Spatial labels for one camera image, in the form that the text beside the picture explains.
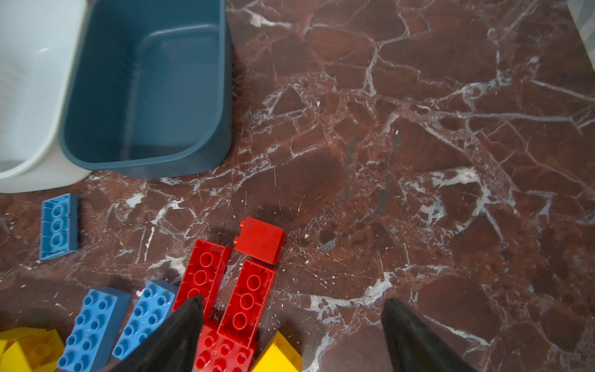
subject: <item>translucent white plastic object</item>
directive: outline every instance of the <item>translucent white plastic object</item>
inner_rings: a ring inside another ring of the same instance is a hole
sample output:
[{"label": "translucent white plastic object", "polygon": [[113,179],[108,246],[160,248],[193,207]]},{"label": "translucent white plastic object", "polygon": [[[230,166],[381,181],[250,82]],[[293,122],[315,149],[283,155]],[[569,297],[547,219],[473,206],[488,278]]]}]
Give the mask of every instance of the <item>translucent white plastic object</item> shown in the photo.
[{"label": "translucent white plastic object", "polygon": [[58,126],[86,0],[0,0],[0,192],[71,185]]}]

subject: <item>red toy brick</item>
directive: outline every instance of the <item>red toy brick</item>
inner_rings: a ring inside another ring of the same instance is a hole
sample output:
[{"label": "red toy brick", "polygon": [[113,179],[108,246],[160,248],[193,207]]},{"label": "red toy brick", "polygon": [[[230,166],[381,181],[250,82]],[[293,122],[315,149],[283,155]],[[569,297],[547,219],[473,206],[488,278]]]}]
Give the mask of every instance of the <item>red toy brick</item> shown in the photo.
[{"label": "red toy brick", "polygon": [[184,301],[202,293],[205,318],[211,316],[217,292],[227,267],[231,248],[197,239],[190,262],[172,307],[177,310]]},{"label": "red toy brick", "polygon": [[217,333],[219,324],[206,318],[196,348],[194,366],[201,372],[247,372],[257,343],[249,348]]},{"label": "red toy brick", "polygon": [[246,217],[240,223],[240,236],[236,236],[233,245],[236,250],[252,256],[267,264],[274,265],[279,259],[285,231],[280,227]]},{"label": "red toy brick", "polygon": [[256,333],[274,279],[272,268],[244,260],[217,333],[247,348]]}]

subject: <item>marble surface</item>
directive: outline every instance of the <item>marble surface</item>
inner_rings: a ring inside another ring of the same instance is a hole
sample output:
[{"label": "marble surface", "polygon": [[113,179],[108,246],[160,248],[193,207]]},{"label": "marble surface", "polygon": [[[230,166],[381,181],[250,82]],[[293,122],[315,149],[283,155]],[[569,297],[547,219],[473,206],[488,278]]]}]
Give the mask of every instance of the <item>marble surface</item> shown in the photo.
[{"label": "marble surface", "polygon": [[[478,371],[595,370],[595,73],[563,1],[230,0],[227,17],[227,159],[1,195],[0,329],[65,336],[89,288],[179,281],[197,237],[231,245],[249,215],[287,232],[260,348],[281,329],[305,371],[389,371],[387,297]],[[80,248],[37,261],[40,203],[65,192]]]}]

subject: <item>yellow triangular block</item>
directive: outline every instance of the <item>yellow triangular block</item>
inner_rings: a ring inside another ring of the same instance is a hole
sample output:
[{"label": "yellow triangular block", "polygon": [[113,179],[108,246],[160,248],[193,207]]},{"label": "yellow triangular block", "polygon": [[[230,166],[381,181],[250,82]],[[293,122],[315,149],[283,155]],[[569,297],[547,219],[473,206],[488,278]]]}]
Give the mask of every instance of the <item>yellow triangular block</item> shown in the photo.
[{"label": "yellow triangular block", "polygon": [[4,352],[0,372],[54,372],[63,352],[56,330],[24,337]]},{"label": "yellow triangular block", "polygon": [[2,354],[16,340],[42,332],[45,332],[45,329],[29,327],[19,327],[8,331],[0,332],[0,361],[2,360]]},{"label": "yellow triangular block", "polygon": [[302,356],[279,332],[262,351],[251,372],[301,372]]}]

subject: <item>toy brick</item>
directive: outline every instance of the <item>toy brick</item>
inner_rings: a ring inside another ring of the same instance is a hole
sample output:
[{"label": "toy brick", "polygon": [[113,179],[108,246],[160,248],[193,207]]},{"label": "toy brick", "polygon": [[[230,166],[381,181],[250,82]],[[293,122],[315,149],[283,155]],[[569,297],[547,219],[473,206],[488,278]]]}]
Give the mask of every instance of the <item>toy brick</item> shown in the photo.
[{"label": "toy brick", "polygon": [[279,332],[268,343],[250,372],[301,372],[302,356]]},{"label": "toy brick", "polygon": [[54,372],[64,344],[56,330],[16,340],[4,352],[0,372]]},{"label": "toy brick", "polygon": [[217,333],[219,324],[207,318],[196,348],[194,366],[201,372],[248,372],[257,343],[245,348]]},{"label": "toy brick", "polygon": [[151,280],[143,290],[112,355],[119,360],[125,359],[153,333],[170,314],[177,291],[177,287],[165,280]]},{"label": "toy brick", "polygon": [[19,327],[0,332],[0,361],[2,360],[2,353],[4,353],[16,340],[42,332],[45,332],[45,329],[29,327]]},{"label": "toy brick", "polygon": [[246,217],[240,223],[239,236],[233,241],[236,250],[267,264],[274,265],[279,259],[285,231],[280,227]]},{"label": "toy brick", "polygon": [[217,333],[247,348],[254,338],[275,270],[244,260]]},{"label": "toy brick", "polygon": [[205,318],[211,316],[231,248],[197,239],[174,301],[177,310],[190,297],[202,293]]},{"label": "toy brick", "polygon": [[95,372],[103,368],[118,335],[130,303],[130,294],[110,287],[91,289],[66,339],[66,349],[58,360],[68,372]]},{"label": "toy brick", "polygon": [[77,250],[78,205],[76,195],[71,193],[43,202],[40,260],[50,260]]}]

